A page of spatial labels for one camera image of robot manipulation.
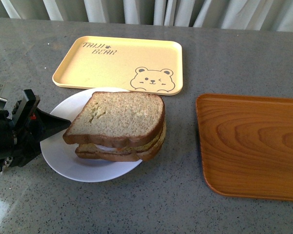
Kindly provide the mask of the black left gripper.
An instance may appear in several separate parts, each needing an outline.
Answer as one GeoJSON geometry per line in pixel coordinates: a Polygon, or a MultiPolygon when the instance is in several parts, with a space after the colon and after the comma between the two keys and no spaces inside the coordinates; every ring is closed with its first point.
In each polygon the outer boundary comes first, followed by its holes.
{"type": "Polygon", "coordinates": [[[39,96],[26,89],[12,112],[0,107],[0,168],[24,166],[40,154],[40,141],[70,126],[70,120],[38,109],[39,102],[39,96]]]}

